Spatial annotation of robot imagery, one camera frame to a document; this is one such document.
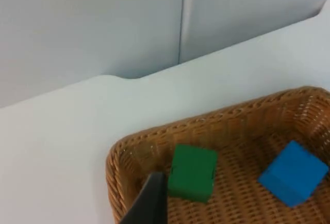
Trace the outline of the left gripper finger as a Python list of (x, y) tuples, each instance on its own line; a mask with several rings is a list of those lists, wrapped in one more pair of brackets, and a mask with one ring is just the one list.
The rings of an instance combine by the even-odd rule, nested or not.
[(167, 177), (163, 172), (148, 176), (133, 205), (121, 219), (121, 224), (167, 224), (168, 223)]

